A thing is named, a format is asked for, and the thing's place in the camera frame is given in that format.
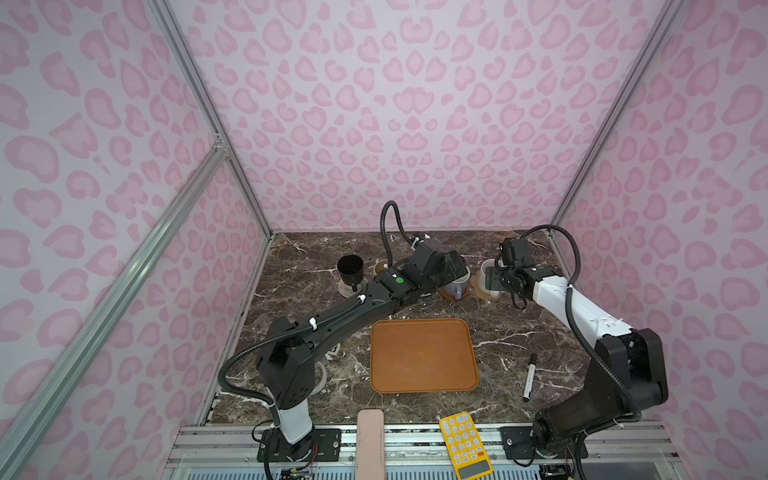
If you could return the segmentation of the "white speckled pink mug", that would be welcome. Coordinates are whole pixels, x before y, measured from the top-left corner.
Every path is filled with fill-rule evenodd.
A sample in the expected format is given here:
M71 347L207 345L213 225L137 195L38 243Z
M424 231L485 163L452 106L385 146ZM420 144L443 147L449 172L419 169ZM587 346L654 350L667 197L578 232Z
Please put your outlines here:
M487 259L485 260L478 271L478 283L479 286L487 293L496 293L498 292L501 294L498 290L493 290L493 269L495 268L495 260L494 259Z

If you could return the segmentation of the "purple mug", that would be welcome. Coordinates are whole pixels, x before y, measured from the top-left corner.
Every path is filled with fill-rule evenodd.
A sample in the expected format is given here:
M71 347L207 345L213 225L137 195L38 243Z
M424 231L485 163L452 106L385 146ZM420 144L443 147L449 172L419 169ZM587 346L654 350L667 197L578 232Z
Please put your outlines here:
M466 290L469 290L471 274L467 273L464 276L442 286L439 290L445 291L456 297L460 297Z

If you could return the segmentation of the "cork paw shaped coaster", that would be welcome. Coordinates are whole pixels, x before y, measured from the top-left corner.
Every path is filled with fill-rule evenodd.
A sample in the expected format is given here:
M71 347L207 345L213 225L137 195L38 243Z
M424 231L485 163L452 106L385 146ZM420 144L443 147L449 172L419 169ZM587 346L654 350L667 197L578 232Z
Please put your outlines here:
M485 292L478 283L479 275L475 274L470 278L470 287L472 289L472 292L474 296L480 300L484 301L497 301L500 298L500 294L498 292L496 293L487 293Z

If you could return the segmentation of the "beige cream mug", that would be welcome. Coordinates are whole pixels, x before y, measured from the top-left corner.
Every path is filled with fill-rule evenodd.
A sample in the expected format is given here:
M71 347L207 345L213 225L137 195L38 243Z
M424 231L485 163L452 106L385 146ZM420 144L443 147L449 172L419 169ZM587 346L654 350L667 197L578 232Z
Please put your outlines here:
M387 260L378 261L374 266L374 275L377 276L389 268Z

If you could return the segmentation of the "black mug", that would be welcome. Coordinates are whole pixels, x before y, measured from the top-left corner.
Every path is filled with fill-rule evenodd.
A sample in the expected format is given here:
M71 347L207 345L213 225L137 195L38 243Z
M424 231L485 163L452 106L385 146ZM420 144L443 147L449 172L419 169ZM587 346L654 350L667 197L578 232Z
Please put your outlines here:
M342 256L336 265L340 280L347 285L356 285L364 280L364 261L355 254Z

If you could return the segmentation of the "white multicolour zigzag woven coaster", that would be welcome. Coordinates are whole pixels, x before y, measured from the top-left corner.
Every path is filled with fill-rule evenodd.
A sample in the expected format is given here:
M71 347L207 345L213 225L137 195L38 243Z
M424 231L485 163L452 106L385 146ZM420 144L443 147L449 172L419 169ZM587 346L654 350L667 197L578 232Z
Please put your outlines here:
M343 280L339 280L337 282L337 290L343 297L350 298L362 294L365 291L366 285L367 281L365 280L356 285L347 285Z

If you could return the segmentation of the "round brown wooden coaster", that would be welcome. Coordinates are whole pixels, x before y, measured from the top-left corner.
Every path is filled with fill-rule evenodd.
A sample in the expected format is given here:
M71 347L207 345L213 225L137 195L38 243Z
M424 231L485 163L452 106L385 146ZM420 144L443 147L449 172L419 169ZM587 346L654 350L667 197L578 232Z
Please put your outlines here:
M442 290L439 290L438 293L439 293L439 295L445 301L448 301L448 302L458 302L458 301L464 300L464 299L466 299L466 298L468 298L470 296L470 291L469 290L466 290L460 297L456 297L455 295L451 295L451 294L449 294L449 293L447 293L445 291L442 291Z

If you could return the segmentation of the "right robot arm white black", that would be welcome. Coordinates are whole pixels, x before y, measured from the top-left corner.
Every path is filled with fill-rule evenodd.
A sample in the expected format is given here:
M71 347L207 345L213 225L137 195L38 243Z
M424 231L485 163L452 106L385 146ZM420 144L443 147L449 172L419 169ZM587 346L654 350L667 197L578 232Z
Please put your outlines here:
M562 321L590 358L583 386L560 403L540 410L532 447L542 456L573 448L578 440L642 413L669 398L663 344L649 328L635 329L578 292L569 279L535 262L525 239L506 239L485 288L534 302Z

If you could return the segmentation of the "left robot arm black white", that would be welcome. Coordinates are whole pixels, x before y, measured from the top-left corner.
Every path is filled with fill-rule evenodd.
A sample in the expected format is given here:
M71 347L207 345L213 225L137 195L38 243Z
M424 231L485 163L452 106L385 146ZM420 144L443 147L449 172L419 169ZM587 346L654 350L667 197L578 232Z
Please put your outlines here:
M297 323L281 317L268 330L277 340L259 349L257 371L274 401L274 421L289 445L306 441L314 430L308 399L315 388L315 363L332 347L370 324L416 303L468 272L455 250L421 244L389 267L357 295Z

